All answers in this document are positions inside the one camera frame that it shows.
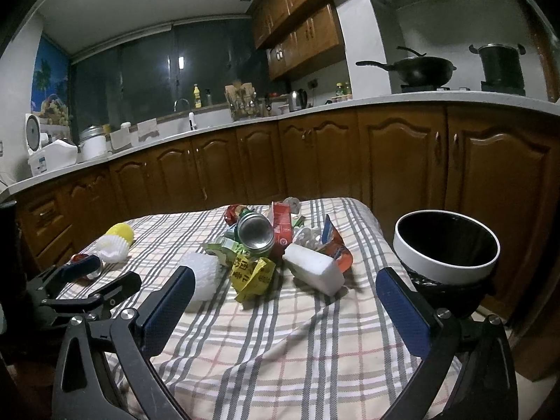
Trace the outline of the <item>orange blue snack bag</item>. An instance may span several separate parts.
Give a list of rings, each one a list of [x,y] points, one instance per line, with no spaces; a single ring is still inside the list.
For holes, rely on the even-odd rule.
[[[331,257],[342,273],[347,272],[353,264],[352,253],[345,246],[343,237],[341,237],[328,214],[324,217],[319,252]]]

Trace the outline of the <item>yellow snack wrapper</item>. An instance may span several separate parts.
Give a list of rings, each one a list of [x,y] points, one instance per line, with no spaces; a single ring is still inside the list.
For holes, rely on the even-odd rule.
[[[253,259],[248,255],[238,254],[230,273],[236,301],[243,303],[264,295],[272,281],[275,266],[275,262],[265,257]]]

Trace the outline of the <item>crushed green soda can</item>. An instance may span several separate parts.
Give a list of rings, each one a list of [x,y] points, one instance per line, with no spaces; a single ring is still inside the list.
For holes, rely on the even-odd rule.
[[[266,257],[274,245],[274,230],[265,215],[249,210],[244,211],[237,222],[229,226],[224,236],[245,246],[254,256]]]

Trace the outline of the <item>red snack wrapper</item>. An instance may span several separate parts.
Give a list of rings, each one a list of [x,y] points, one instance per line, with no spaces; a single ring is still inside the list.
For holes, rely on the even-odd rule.
[[[232,204],[226,208],[223,217],[228,226],[233,226],[248,211],[248,207],[244,204]]]

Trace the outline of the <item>white round trash bin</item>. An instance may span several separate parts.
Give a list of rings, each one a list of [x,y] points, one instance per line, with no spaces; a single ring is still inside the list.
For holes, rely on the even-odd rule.
[[[393,250],[429,305],[469,317],[485,297],[501,246],[496,233],[472,217],[416,210],[397,221]]]

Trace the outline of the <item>white lidded pot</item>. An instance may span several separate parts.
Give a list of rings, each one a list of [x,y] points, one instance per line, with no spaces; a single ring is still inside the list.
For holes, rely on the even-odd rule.
[[[82,161],[99,158],[107,154],[106,139],[102,126],[91,125],[80,133]]]

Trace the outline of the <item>green plastic snack bag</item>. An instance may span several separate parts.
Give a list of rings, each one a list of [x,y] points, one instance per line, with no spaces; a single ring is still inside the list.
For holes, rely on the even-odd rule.
[[[210,255],[215,255],[221,266],[231,266],[240,249],[239,243],[228,237],[220,237],[213,243],[205,243],[203,249]]]

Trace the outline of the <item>plaid tablecloth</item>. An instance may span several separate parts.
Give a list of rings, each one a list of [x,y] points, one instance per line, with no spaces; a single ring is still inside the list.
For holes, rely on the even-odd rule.
[[[378,419],[420,365],[375,290],[378,272],[400,262],[370,209],[324,198],[302,214],[341,233],[353,257],[344,287],[328,297],[279,267],[267,293],[242,304],[221,271],[152,360],[193,419]]]

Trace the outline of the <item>silver blue crumpled wrapper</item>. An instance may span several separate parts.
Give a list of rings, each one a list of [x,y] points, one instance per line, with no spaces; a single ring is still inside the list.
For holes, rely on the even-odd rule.
[[[301,210],[301,202],[298,198],[289,196],[283,200],[283,203],[289,207],[292,214],[299,214]]]

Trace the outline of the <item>sink faucet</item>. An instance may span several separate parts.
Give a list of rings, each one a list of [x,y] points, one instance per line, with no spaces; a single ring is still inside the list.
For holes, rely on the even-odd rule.
[[[197,129],[195,114],[189,100],[179,98],[174,103],[174,114],[178,119],[177,132],[185,133]]]

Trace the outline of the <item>yellow oil bottle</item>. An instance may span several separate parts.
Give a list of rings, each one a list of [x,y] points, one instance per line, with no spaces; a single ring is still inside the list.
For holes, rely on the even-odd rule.
[[[195,107],[201,108],[202,107],[201,93],[200,93],[200,88],[198,87],[197,84],[194,84],[193,95],[194,95]]]

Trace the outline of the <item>utensil dish rack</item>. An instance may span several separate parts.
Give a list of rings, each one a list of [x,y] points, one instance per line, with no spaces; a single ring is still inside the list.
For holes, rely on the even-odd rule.
[[[233,84],[227,84],[225,98],[233,120],[255,117],[258,113],[257,95],[252,83],[236,80]]]

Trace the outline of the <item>black wok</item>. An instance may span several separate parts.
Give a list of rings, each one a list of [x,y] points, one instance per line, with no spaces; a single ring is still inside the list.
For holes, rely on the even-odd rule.
[[[442,87],[451,80],[456,71],[455,65],[444,58],[420,54],[412,48],[399,45],[397,50],[411,52],[414,57],[401,59],[393,64],[382,64],[377,61],[357,61],[357,67],[379,67],[387,72],[396,72],[406,86]]]

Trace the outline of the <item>black stock pot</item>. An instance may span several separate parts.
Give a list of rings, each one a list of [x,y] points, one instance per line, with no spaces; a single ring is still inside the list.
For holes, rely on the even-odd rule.
[[[480,48],[469,45],[469,51],[482,61],[485,80],[481,89],[487,92],[525,96],[525,82],[519,58],[526,54],[522,44],[516,47],[489,43]]]

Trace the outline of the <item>tropical wall poster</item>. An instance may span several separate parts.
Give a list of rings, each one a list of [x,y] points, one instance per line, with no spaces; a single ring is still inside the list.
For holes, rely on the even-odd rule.
[[[68,55],[41,36],[31,84],[31,112],[49,125],[68,126]]]

